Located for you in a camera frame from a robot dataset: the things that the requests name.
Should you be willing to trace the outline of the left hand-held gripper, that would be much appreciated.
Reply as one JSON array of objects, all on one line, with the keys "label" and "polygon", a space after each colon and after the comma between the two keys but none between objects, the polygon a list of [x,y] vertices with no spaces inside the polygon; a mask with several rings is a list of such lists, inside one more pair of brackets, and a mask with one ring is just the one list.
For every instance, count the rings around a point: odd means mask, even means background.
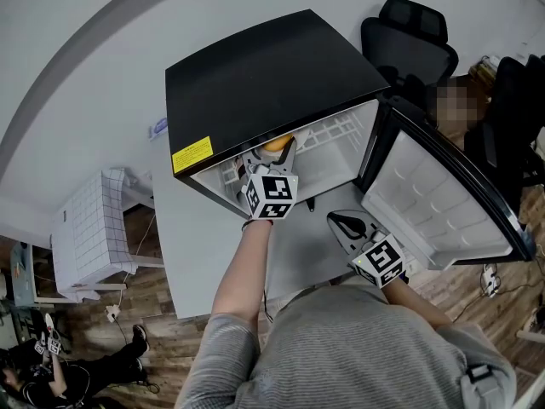
[{"label": "left hand-held gripper", "polygon": [[297,142],[294,136],[276,162],[267,162],[252,149],[242,155],[244,175],[237,200],[252,220],[282,220],[297,200],[298,176],[293,163]]}]

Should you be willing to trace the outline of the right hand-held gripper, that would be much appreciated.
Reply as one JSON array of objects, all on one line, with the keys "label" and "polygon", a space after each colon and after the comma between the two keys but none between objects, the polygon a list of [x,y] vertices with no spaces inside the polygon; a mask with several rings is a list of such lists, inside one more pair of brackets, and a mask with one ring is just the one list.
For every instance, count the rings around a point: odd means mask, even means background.
[{"label": "right hand-held gripper", "polygon": [[[337,242],[346,253],[360,250],[364,239],[376,231],[370,215],[358,210],[337,210],[327,215],[327,223]],[[365,246],[350,260],[356,274],[379,289],[399,278],[406,271],[406,260],[400,244],[392,234]]]}]

